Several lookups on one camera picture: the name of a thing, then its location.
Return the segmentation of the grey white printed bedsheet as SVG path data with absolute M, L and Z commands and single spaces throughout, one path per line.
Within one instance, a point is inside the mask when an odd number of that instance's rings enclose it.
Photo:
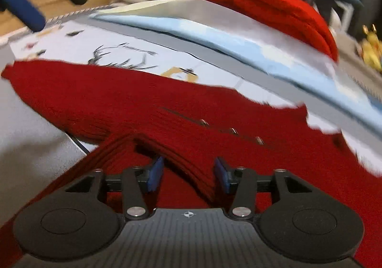
M 92 19 L 91 14 L 84 11 L 54 19 L 44 35 L 18 30 L 2 37 L 1 65 L 42 52 L 43 58 L 76 64 L 95 58 L 99 65 L 137 65 L 145 57 L 144 70 L 158 75 L 172 67 L 190 68 L 199 84 L 235 88 L 261 103 L 306 103 L 311 126 L 327 132 L 341 129 L 362 165 L 381 175 L 381 135 L 319 96 L 218 50 L 169 33 Z M 366 92 L 371 103 L 373 97 L 381 95 L 380 78 L 371 71 L 352 70 L 354 55 L 342 54 L 340 58 L 338 67 Z M 2 81 L 1 222 L 7 222 L 90 150 L 90 144 L 76 142 L 50 125 Z

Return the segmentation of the bright red folded sweater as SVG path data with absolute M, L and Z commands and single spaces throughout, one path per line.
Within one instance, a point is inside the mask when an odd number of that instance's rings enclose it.
M 239 12 L 338 59 L 338 49 L 325 20 L 303 0 L 206 0 Z

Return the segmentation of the yellow plush toy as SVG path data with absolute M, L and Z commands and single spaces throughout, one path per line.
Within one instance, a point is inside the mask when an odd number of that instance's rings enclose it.
M 363 32 L 365 38 L 359 43 L 360 57 L 367 66 L 381 73 L 381 41 L 377 36 L 376 27 L 372 24 L 369 30 L 366 25 L 363 25 Z

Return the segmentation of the dark red knit garment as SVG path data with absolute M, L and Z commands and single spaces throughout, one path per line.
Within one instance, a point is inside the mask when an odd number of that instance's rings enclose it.
M 365 234 L 356 260 L 381 266 L 381 178 L 357 160 L 343 134 L 308 125 L 305 105 L 275 108 L 230 88 L 61 61 L 16 61 L 2 71 L 21 100 L 96 149 L 41 191 L 89 171 L 118 174 L 166 158 L 162 208 L 217 203 L 214 162 L 269 175 L 283 168 L 356 211 Z

